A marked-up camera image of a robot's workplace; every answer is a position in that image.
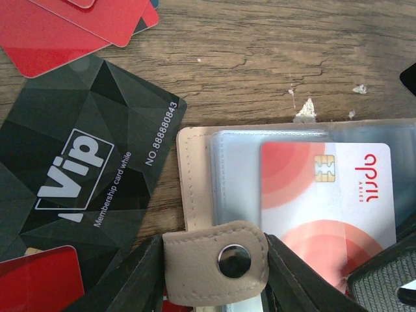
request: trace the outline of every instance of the silver snap button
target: silver snap button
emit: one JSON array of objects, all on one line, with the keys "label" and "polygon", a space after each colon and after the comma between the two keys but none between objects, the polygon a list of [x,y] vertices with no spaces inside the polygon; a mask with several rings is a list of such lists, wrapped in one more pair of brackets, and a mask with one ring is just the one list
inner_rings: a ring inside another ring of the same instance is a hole
[{"label": "silver snap button", "polygon": [[228,245],[218,256],[218,268],[228,278],[240,278],[252,265],[252,258],[241,245]]}]

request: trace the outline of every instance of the leather flap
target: leather flap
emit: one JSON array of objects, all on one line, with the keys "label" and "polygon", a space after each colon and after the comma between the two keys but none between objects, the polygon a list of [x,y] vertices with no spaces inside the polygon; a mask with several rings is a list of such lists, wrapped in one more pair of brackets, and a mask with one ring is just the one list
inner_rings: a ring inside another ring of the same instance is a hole
[{"label": "leather flap", "polygon": [[[268,280],[268,244],[253,224],[236,221],[199,231],[163,236],[168,299],[181,306],[221,306],[257,296]],[[218,256],[228,245],[248,250],[250,269],[228,278],[218,268]]]}]

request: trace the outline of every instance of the metal button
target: metal button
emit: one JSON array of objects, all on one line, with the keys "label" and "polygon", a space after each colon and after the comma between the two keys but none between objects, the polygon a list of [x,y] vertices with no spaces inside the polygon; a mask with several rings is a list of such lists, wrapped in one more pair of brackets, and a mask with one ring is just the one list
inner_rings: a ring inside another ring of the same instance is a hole
[{"label": "metal button", "polygon": [[228,278],[240,278],[252,265],[252,258],[241,245],[228,245],[218,256],[218,268]]}]

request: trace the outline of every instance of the card chip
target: card chip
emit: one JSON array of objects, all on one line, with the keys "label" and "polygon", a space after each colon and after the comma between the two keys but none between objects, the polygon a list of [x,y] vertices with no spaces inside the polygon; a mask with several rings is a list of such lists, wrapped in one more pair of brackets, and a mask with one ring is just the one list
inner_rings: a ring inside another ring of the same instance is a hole
[{"label": "card chip", "polygon": [[335,182],[335,156],[315,156],[315,181]]}]

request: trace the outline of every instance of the wooden table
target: wooden table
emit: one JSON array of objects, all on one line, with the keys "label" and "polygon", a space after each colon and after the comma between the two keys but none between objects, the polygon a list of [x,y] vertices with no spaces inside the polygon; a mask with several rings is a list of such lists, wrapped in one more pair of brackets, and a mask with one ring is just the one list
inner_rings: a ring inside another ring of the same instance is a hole
[{"label": "wooden table", "polygon": [[[318,122],[416,117],[399,80],[416,62],[414,0],[161,0],[158,11],[158,26],[97,54],[185,98],[183,126],[292,122],[309,97]],[[0,122],[24,82],[0,51]],[[183,229],[175,150],[140,238]]]}]

